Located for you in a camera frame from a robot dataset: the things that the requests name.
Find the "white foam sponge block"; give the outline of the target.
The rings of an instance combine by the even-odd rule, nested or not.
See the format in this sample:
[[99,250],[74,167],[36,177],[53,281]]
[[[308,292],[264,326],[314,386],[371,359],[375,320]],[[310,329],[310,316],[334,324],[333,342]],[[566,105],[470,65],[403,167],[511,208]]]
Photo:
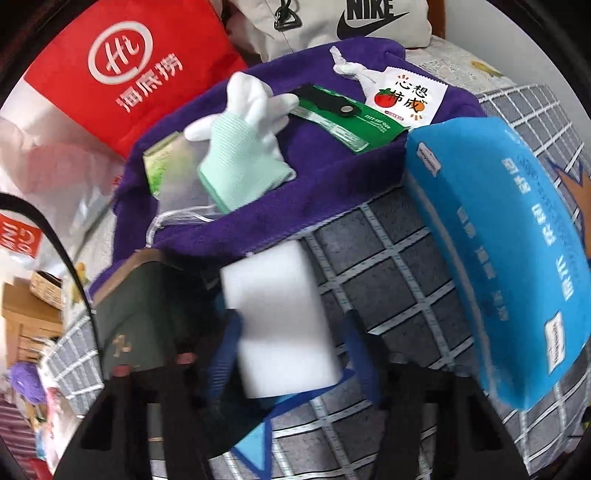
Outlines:
[[342,368],[304,248],[280,243],[221,269],[226,308],[242,318],[238,369],[263,399],[332,387]]

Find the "white mesh bag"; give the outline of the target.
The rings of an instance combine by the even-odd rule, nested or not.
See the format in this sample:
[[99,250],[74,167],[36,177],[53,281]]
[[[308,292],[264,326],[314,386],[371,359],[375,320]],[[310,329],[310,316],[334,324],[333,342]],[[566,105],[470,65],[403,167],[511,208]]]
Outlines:
[[163,228],[211,223],[223,215],[201,184],[197,173],[200,161],[208,152],[209,143],[207,140],[187,142],[192,153],[191,172],[186,170],[181,178],[169,178],[162,185],[159,197],[152,196],[157,207],[154,219],[147,229],[147,246],[154,243],[156,233]]

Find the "blue tissue pack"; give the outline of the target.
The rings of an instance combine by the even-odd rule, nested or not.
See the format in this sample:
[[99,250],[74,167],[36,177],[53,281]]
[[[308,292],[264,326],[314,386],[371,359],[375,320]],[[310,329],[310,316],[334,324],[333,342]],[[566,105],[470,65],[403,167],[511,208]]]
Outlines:
[[590,336],[590,269],[565,204],[498,117],[410,132],[406,185],[453,277],[483,388],[529,409]]

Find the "white mint glove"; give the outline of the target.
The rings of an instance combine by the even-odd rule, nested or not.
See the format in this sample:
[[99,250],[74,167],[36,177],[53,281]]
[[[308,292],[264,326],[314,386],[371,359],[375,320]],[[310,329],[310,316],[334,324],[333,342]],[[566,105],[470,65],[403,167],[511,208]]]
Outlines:
[[221,213],[238,210],[297,177],[276,135],[287,127],[298,103],[297,95],[276,95],[259,78],[238,72],[226,84],[223,112],[184,128],[187,141],[208,143],[197,175]]

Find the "green wet wipes pack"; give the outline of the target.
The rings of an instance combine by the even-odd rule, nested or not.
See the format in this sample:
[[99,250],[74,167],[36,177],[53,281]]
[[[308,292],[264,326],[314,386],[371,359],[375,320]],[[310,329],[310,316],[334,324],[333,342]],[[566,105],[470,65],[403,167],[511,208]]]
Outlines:
[[339,140],[346,148],[356,154],[389,145],[409,130],[391,117],[369,107],[365,103],[349,97],[346,98],[352,100],[353,104],[356,104],[361,109],[358,115],[351,118],[342,118],[331,112],[322,111],[310,102],[301,101],[300,99],[298,99],[298,106],[290,114],[322,127],[329,135]]

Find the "green tea leaf pouch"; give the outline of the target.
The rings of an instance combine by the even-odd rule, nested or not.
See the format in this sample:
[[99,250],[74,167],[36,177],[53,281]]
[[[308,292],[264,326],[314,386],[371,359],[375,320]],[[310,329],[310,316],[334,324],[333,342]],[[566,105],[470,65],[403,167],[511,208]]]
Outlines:
[[150,194],[158,198],[166,181],[181,178],[191,172],[192,153],[189,143],[180,132],[173,132],[142,154]]

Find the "yellow adidas pouch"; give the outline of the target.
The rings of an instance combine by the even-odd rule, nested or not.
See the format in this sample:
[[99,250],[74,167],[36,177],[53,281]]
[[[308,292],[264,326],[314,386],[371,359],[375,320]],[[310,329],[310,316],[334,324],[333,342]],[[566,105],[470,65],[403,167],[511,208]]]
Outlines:
[[293,91],[301,101],[308,101],[322,111],[331,112],[342,118],[351,118],[360,113],[361,109],[348,98],[331,93],[328,90],[308,83]]

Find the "dark green tin box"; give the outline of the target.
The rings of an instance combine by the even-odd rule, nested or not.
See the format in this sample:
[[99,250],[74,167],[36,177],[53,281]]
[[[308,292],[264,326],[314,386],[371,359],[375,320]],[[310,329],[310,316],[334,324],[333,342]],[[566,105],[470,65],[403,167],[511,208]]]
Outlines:
[[207,357],[224,328],[214,306],[218,292],[197,259],[136,251],[93,294],[103,378],[119,365],[138,372],[182,353]]

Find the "small brown patterned box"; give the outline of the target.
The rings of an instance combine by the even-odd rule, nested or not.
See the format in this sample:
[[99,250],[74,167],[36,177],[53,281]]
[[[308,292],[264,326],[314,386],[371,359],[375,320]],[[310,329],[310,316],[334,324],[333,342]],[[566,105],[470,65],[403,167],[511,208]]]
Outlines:
[[48,305],[61,310],[62,302],[62,280],[44,271],[35,271],[31,275],[29,290],[32,295],[47,303]]

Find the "wooden furniture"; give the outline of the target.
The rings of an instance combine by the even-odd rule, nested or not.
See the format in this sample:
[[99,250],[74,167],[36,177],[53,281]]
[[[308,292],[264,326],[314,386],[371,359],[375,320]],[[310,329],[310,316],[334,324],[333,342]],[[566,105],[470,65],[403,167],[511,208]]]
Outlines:
[[64,332],[61,312],[33,295],[23,279],[3,285],[1,313],[8,367],[19,361],[36,363],[46,342]]

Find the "white miniso plastic bag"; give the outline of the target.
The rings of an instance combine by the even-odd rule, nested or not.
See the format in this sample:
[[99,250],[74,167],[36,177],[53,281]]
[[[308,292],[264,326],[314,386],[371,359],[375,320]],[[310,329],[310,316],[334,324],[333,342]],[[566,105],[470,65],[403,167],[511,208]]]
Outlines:
[[123,163],[24,79],[1,105],[1,191],[38,208],[72,259],[104,216]]

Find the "white persimmon snack packet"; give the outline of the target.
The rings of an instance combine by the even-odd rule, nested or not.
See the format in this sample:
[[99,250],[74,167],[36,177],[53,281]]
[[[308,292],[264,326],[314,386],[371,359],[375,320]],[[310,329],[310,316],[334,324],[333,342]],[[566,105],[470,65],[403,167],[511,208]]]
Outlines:
[[388,67],[363,86],[366,104],[414,129],[433,123],[448,85],[410,70]]

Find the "red paper shopping bag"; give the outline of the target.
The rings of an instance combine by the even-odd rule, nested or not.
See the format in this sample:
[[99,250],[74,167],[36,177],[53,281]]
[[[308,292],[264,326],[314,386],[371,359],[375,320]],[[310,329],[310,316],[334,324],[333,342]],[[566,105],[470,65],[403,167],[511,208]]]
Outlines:
[[245,69],[211,2],[99,1],[25,81],[121,156],[151,126]]

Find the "beige nike waist bag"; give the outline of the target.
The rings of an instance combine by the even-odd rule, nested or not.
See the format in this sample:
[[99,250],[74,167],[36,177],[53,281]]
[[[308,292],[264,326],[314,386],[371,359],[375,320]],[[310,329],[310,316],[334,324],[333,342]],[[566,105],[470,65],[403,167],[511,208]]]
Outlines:
[[263,61],[356,37],[390,39],[406,48],[429,45],[426,1],[231,1],[225,29],[242,51]]

